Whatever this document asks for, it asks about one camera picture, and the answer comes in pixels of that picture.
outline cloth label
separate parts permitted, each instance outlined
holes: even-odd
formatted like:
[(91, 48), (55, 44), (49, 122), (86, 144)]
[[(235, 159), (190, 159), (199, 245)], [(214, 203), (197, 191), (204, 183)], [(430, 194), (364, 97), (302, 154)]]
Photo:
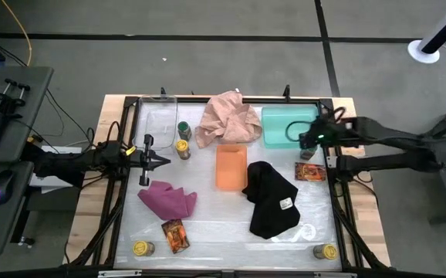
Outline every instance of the cloth label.
[(291, 207), (293, 207), (293, 202), (292, 199), (288, 197), (286, 199), (279, 201), (279, 205), (282, 207), (282, 210), (290, 209)]

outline white plastic sheet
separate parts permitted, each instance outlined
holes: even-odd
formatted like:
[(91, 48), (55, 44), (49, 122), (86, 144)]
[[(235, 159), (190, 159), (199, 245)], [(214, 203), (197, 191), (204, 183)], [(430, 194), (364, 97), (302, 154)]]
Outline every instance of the white plastic sheet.
[[(254, 104), (261, 115), (264, 106)], [(178, 120), (189, 123), (194, 136), (205, 103), (179, 103)], [(140, 119), (146, 118), (141, 107)], [(142, 128), (137, 138), (144, 135)], [(267, 161), (284, 178), (299, 189), (295, 206), (300, 211), (300, 223), (292, 229), (265, 240), (249, 232), (254, 204), (241, 192), (221, 192), (215, 185), (216, 146), (199, 149), (192, 138), (189, 141), (191, 158), (182, 161), (174, 150), (164, 150), (171, 163), (150, 173), (151, 180), (170, 182), (182, 187), (186, 194), (198, 193), (194, 214), (183, 219), (191, 246), (173, 254), (163, 234), (160, 220), (138, 197), (145, 189), (138, 185), (140, 171), (130, 172), (127, 196), (123, 210), (120, 238), (114, 267), (116, 269), (234, 269), (234, 270), (340, 270), (340, 259), (316, 259), (313, 247), (332, 243), (336, 246), (336, 230), (327, 181), (295, 180), (295, 162), (299, 148), (269, 150), (262, 137), (247, 144), (247, 163)], [(310, 161), (324, 164), (319, 149)], [(156, 247), (152, 256), (133, 254), (138, 240), (151, 241)]]

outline yellow can lid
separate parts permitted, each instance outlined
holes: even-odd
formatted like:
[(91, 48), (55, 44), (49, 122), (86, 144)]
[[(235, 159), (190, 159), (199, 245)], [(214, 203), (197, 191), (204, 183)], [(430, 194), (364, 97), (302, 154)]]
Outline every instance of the yellow can lid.
[(333, 245), (326, 244), (326, 246), (323, 247), (323, 255), (326, 257), (326, 259), (336, 259), (338, 252)]
[(189, 148), (189, 143), (186, 140), (179, 140), (175, 147), (178, 151), (186, 151)]
[(138, 256), (143, 256), (147, 253), (147, 243), (146, 242), (136, 242), (133, 245), (133, 253)]

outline wooden table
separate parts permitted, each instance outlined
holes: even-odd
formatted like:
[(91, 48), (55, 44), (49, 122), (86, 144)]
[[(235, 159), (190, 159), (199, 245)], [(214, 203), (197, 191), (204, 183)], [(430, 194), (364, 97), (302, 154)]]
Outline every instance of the wooden table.
[[(101, 110), (100, 119), (96, 128), (96, 136), (94, 138), (95, 143), (106, 140), (106, 134), (111, 123), (115, 120), (120, 121), (122, 116), (123, 102), (127, 95), (106, 95), (103, 101), (103, 108)], [(277, 97), (258, 97), (258, 98), (277, 98)], [(318, 97), (293, 97), (294, 99), (317, 99)], [(332, 98), (333, 105), (337, 107), (345, 107), (346, 113), (344, 117), (355, 117), (355, 106), (353, 99), (349, 97), (334, 97)], [(130, 113), (127, 127), (130, 127), (133, 112)], [(126, 129), (125, 141), (129, 135), (130, 128)], [(117, 131), (114, 129), (112, 132), (112, 138), (117, 137)], [(364, 149), (361, 148), (342, 148), (343, 154), (354, 155), (361, 157), (365, 155)], [(88, 172), (86, 177), (97, 176), (98, 173)], [(363, 180), (369, 180), (370, 175), (368, 173), (362, 173), (361, 178)], [(80, 252), (86, 247), (86, 245), (93, 238), (100, 224), (101, 212), (103, 209), (103, 201), (105, 199), (107, 180), (103, 179), (97, 183), (88, 186), (81, 191), (79, 202), (77, 204), (76, 215), (74, 216), (74, 222), (69, 235), (69, 243), (67, 245), (67, 254), (71, 260), (74, 260)], [(117, 199), (118, 188), (120, 183), (115, 186), (112, 207)], [(390, 259), (387, 253), (386, 241), (384, 239), (383, 227), (381, 225), (379, 211), (377, 209), (377, 203), (375, 197), (371, 192), (366, 190), (363, 186), (356, 182), (349, 184), (350, 197), (353, 205), (353, 213), (355, 215), (356, 228), (358, 233), (362, 236), (365, 243), (373, 251), (377, 258), (384, 264), (390, 265)], [(105, 236), (103, 244), (103, 251), (101, 254), (100, 263), (103, 263), (106, 259), (108, 248), (110, 246), (111, 227), (109, 232)], [(343, 229), (345, 237), (347, 256), (349, 261), (354, 264), (353, 250), (350, 237), (346, 230)]]

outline computer mouse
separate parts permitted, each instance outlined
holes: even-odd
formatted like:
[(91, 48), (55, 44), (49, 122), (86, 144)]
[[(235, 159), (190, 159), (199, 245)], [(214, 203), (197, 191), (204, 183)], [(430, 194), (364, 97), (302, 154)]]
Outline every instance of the computer mouse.
[(12, 197), (14, 172), (4, 170), (0, 172), (0, 205), (5, 204)]

